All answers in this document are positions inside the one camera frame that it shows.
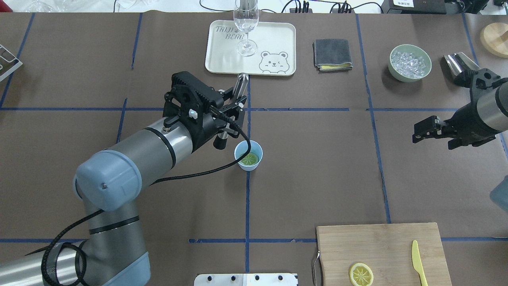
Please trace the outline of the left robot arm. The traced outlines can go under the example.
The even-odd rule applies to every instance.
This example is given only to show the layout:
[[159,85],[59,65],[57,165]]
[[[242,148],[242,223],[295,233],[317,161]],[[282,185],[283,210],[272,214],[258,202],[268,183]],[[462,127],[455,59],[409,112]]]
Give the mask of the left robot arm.
[[214,139],[242,136],[249,75],[222,91],[187,71],[175,73],[158,121],[97,152],[76,170],[73,187],[87,215],[44,248],[1,265],[2,286],[144,286],[151,269],[135,199],[147,187],[212,174],[165,177],[178,163]]

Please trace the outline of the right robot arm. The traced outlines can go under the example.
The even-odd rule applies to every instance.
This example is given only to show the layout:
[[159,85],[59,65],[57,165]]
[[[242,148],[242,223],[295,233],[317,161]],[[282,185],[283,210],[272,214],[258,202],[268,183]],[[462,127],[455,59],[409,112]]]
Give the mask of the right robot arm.
[[430,116],[414,125],[412,142],[426,138],[450,138],[448,149],[479,147],[507,131],[507,78],[491,70],[465,70],[454,78],[458,86],[470,90],[470,103],[457,109],[453,116],[441,120]]

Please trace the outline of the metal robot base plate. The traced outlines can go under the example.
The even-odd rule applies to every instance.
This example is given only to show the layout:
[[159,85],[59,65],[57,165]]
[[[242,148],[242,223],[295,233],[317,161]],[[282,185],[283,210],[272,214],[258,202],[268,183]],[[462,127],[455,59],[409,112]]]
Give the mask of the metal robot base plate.
[[299,279],[293,273],[223,273],[200,274],[194,286],[298,286]]

